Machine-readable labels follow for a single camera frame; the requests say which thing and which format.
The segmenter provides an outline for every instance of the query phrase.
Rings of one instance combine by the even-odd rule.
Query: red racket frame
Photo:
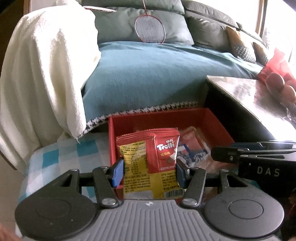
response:
[[[164,31],[164,33],[165,33],[165,27],[164,27],[163,23],[162,23],[157,17],[152,16],[152,15],[149,15],[149,14],[147,13],[146,5],[145,5],[145,1],[142,0],[142,2],[143,2],[143,6],[144,6],[145,14],[140,15],[140,16],[137,17],[137,19],[136,19],[136,21],[135,21],[135,24],[134,24],[134,28],[135,28],[135,31],[136,31],[136,33],[137,33],[138,38],[139,38],[142,42],[145,43],[145,41],[139,36],[139,34],[138,34],[138,32],[137,32],[137,29],[136,29],[136,22],[137,22],[137,20],[138,20],[139,18],[144,17],[144,16],[149,16],[149,17],[153,17],[153,18],[157,19],[157,20],[161,23],[161,25],[162,25],[162,27],[163,27],[163,31]],[[165,42],[165,36],[166,36],[166,34],[164,34],[163,41],[162,41],[161,43],[159,43],[159,44],[163,44],[163,43]]]

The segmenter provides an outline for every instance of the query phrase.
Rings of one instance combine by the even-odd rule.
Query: black circular pad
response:
[[[70,203],[60,199],[44,199],[36,203],[36,212],[46,219],[57,219],[66,216],[71,211]]]
[[[256,201],[241,199],[232,202],[229,205],[229,211],[238,218],[253,219],[263,213],[263,207]]]
[[[273,234],[284,219],[281,204],[255,187],[227,187],[209,200],[204,217],[232,237],[255,239]]]
[[[79,193],[57,198],[33,194],[18,205],[15,218],[23,235],[52,241],[79,233],[93,221],[96,213],[96,205]]]

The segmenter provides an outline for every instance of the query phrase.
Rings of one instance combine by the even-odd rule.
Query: snack wrapper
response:
[[[125,199],[177,199],[183,196],[176,180],[179,141],[176,128],[139,131],[116,138],[124,159]]]
[[[193,126],[180,131],[180,142],[177,158],[190,167],[200,167],[208,173],[219,173],[221,169],[232,171],[234,164],[214,161],[211,157],[211,146],[200,129]]]

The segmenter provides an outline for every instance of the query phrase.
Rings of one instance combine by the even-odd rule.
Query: throw pillow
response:
[[[250,63],[256,63],[256,55],[251,42],[246,41],[239,31],[226,27],[226,31],[231,44],[232,54]]]
[[[246,31],[245,29],[243,29],[243,25],[238,23],[238,22],[237,22],[237,25],[239,26],[238,30],[241,32],[241,34],[246,35],[246,37],[250,40],[251,43],[257,42],[259,44],[260,43],[264,44],[262,38],[260,37],[260,35],[257,34],[255,31],[252,31],[252,30]]]
[[[255,50],[257,62],[265,66],[269,61],[267,48],[256,42],[253,42],[253,47]]]
[[[225,26],[193,17],[187,19],[187,25],[194,45],[221,52],[231,52],[231,45]]]
[[[237,23],[230,16],[206,4],[190,0],[182,0],[182,3],[194,45],[231,52],[226,26],[238,28]]]
[[[145,0],[147,9],[184,14],[181,0]],[[142,0],[82,0],[82,6],[143,8]]]
[[[144,9],[110,8],[117,10],[117,12],[93,11],[96,16],[95,26],[98,30],[98,44],[111,41],[140,42],[134,26],[137,17],[145,13]],[[163,23],[166,35],[165,43],[193,45],[193,39],[183,15],[160,10],[147,9],[147,12]]]

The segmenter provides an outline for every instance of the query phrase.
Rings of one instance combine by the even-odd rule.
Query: gray-green pillow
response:
[[[225,26],[194,17],[190,17],[186,21],[194,45],[221,52],[231,52],[231,45]]]
[[[93,11],[98,29],[98,44],[110,41],[140,42],[134,25],[137,17],[144,14],[144,10],[126,7],[112,7],[112,9],[116,9],[117,12]],[[193,45],[194,42],[183,15],[160,10],[147,10],[147,12],[163,23],[166,33],[165,43]]]
[[[181,0],[145,0],[147,9],[184,14]],[[144,8],[142,0],[82,0],[82,6]]]
[[[182,3],[185,8],[185,17],[201,18],[212,23],[223,24],[225,27],[228,25],[238,28],[237,23],[230,16],[213,7],[190,0],[182,0]]]

